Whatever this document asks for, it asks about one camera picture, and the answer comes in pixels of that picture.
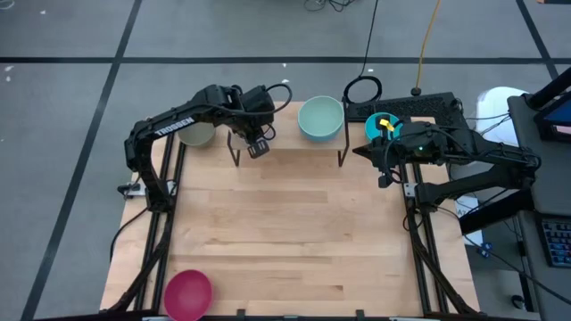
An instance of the bowl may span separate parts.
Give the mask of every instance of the bowl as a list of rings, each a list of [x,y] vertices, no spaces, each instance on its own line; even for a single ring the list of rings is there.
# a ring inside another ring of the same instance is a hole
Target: bowl
[[[313,142],[335,138],[343,127],[343,106],[335,98],[316,96],[303,104],[297,114],[302,133]]]
[[[173,320],[196,321],[212,304],[212,284],[198,270],[175,275],[164,291],[164,308]]]
[[[369,143],[374,138],[379,137],[383,134],[383,133],[381,133],[381,131],[379,129],[377,129],[377,124],[375,124],[376,118],[379,116],[387,116],[387,115],[390,117],[391,125],[394,126],[394,124],[396,124],[396,122],[399,121],[398,117],[396,117],[396,116],[394,116],[388,112],[374,113],[367,118],[367,121],[365,121],[365,136],[367,137],[367,141]],[[397,126],[394,129],[393,137],[397,137],[401,133],[401,127],[402,127],[402,124],[400,124],[399,126]]]
[[[212,143],[216,128],[209,123],[196,123],[177,132],[178,138],[190,147],[206,147]]]

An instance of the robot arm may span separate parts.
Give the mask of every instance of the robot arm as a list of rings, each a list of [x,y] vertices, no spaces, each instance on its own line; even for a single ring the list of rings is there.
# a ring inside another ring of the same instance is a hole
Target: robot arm
[[[278,109],[269,95],[269,90],[277,86],[289,92],[287,102]],[[125,141],[125,157],[127,166],[138,172],[145,183],[148,209],[167,211],[172,207],[167,182],[157,177],[151,162],[155,140],[198,122],[211,123],[215,127],[224,124],[250,145],[250,156],[257,158],[269,151],[268,144],[261,140],[264,135],[261,127],[272,123],[274,113],[286,107],[291,98],[292,91],[284,84],[269,88],[257,86],[244,94],[238,86],[210,85],[196,93],[189,102],[138,121]]]
[[[493,164],[484,173],[453,180],[444,184],[421,183],[415,186],[415,201],[419,207],[440,205],[446,198],[499,186],[521,189],[534,182],[534,172],[541,159],[525,148],[498,144],[483,139],[467,128],[447,128],[428,122],[404,123],[400,135],[388,140],[375,138],[371,144],[353,150],[371,160],[382,172],[379,187],[400,183],[393,177],[394,168],[405,163],[436,164],[445,162],[465,165],[472,161]]]

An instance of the teal bowl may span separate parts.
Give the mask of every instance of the teal bowl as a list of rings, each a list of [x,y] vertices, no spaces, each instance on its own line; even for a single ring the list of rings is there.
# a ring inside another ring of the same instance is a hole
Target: teal bowl
[[[313,142],[334,139],[344,122],[343,106],[335,98],[316,96],[303,104],[297,114],[302,133]]]
[[[381,133],[380,130],[377,129],[377,125],[375,124],[375,119],[376,119],[378,116],[385,116],[385,115],[388,115],[388,116],[389,116],[391,125],[393,125],[393,126],[394,126],[394,124],[396,124],[397,121],[399,121],[399,118],[398,118],[398,117],[396,117],[396,116],[394,116],[394,115],[392,115],[392,114],[390,114],[390,113],[388,113],[388,112],[378,112],[378,113],[374,113],[374,114],[370,115],[370,116],[367,118],[367,121],[365,121],[365,136],[367,137],[367,141],[368,141],[369,143],[370,143],[373,139],[375,139],[375,138],[377,138],[377,137],[379,137],[379,136],[381,136],[381,135],[383,134],[383,133]],[[402,124],[400,124],[399,126],[397,126],[397,127],[394,129],[393,137],[390,137],[390,136],[389,136],[388,139],[391,140],[391,139],[393,139],[394,137],[397,137],[398,135],[400,135],[400,134],[401,134],[401,127],[402,127]]]

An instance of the metal stand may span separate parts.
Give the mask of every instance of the metal stand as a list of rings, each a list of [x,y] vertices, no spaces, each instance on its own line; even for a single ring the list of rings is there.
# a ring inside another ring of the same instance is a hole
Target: metal stand
[[[337,151],[337,162],[339,167],[343,166],[345,162],[345,157],[347,156],[347,152],[349,151],[349,118],[347,117],[348,112],[348,105],[343,99],[343,125],[345,129],[345,147],[342,151]],[[240,150],[234,150],[232,148],[232,133],[228,131],[228,138],[226,145],[228,146],[228,150],[230,151],[230,155],[232,156],[232,161],[234,161],[234,165],[236,167],[240,166]]]

